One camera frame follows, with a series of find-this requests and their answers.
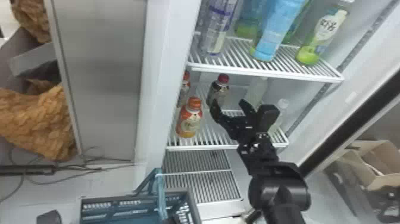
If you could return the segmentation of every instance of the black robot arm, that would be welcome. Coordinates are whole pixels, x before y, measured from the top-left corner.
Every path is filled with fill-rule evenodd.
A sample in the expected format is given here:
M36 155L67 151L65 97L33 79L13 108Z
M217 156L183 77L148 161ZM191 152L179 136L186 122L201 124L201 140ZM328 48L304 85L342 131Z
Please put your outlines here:
M307 184L294 163L279 162L268 130L279 116L273 105L253 107L239 102L244 116L229 117L222 113L217 101L210 107L213 119L227 130L230 138L238 141L239 153L249 175L249 201L268 224L305 224L301 211L311 205Z

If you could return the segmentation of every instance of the refrigerator shelf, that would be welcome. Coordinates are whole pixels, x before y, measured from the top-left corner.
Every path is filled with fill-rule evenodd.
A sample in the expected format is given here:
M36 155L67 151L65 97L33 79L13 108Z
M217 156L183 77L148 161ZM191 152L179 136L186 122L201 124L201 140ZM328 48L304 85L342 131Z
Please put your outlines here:
M224 110L223 113L228 116L244 115L241 110ZM225 129L213 120L208 111L203 111L202 126L197 130L196 135L191 138L181 138L175 131L178 115L177 110L168 137L167 150L233 150L238 147L238 142L229 138ZM289 140L281 129L271 136L271 141L277 149L286 148L289 145Z
M303 66L295 60L298 46L281 45L275 59L269 63L252 58L248 49L251 40L227 37L225 47L218 57L204 57L198 52L199 35L193 37L188 66L193 71L241 74L278 79L306 80L324 83L340 83L343 76L326 61L320 60L314 66Z

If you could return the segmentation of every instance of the white wall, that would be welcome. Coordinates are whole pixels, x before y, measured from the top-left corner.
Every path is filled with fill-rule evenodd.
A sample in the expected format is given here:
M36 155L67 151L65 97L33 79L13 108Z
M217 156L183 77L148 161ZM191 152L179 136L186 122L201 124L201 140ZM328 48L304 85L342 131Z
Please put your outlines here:
M10 36L17 31L20 27L19 23L15 20L13 13L10 8L10 0L0 1L0 28L5 38Z

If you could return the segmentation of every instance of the brown paper bag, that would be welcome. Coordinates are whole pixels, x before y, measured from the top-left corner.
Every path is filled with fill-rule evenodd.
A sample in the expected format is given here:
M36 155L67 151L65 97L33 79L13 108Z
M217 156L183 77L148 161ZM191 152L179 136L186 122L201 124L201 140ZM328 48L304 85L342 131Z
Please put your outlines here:
M71 120L61 85L30 80L23 95L0 88L0 135L17 147L50 160L68 160L76 153Z

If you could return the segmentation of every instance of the plastic bottle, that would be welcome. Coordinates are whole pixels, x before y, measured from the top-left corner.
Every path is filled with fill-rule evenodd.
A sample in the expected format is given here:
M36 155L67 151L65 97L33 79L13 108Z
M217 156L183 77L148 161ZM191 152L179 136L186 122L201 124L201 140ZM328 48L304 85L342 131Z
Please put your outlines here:
M190 97L187 104L180 109L179 119L176 123L176 133L182 138L191 138L196 134L203 117L201 99Z
M249 88L247 90L244 100L249 102L254 110L258 110L260 107L261 100L268 89L268 78L266 77L255 77L253 78Z
M349 14L348 7L353 2L354 0L339 0L337 4L327 9L325 15L319 19L314 30L297 52L297 61L309 66L318 62L320 55L331 43L336 32L346 20Z
M198 43L203 55L215 56L221 52L238 0L213 0L203 17Z
M311 3L313 0L306 0L304 2L303 9L301 10L300 14L296 17L295 21L293 24L290 26L289 31L287 31L285 38L283 38L282 43L284 44L290 44L293 35L296 33L297 28L299 28L301 22L303 21L305 15L307 15L308 11L311 8Z
M183 75L182 86L180 87L177 107L181 107L186 103L186 98L188 97L189 91L190 91L190 73L188 71L185 71L185 74Z
M217 100L218 105L221 107L229 93L229 76L227 74L220 74L218 79L213 81L210 90L207 94L206 103L210 106L214 99Z
M276 0L263 19L262 35L253 40L250 54L261 61L271 61L279 45L299 14L305 0Z
M277 129L280 127L280 125L282 125L282 123L285 120L286 114L287 114L287 109L289 107L289 100L287 99L280 99L278 101L278 103L275 105L278 110L279 110L279 116L276 119L275 123L273 125L271 125L270 130L268 131L269 135L273 135Z
M201 28L203 27L203 19L205 18L206 13L208 12L208 6L209 6L210 0L203 0L200 5L200 10L199 10L199 16L197 17L197 23L196 23L196 30L201 31Z
M246 0L243 2L240 17L235 24L238 37L253 39L258 33L260 22L272 0Z

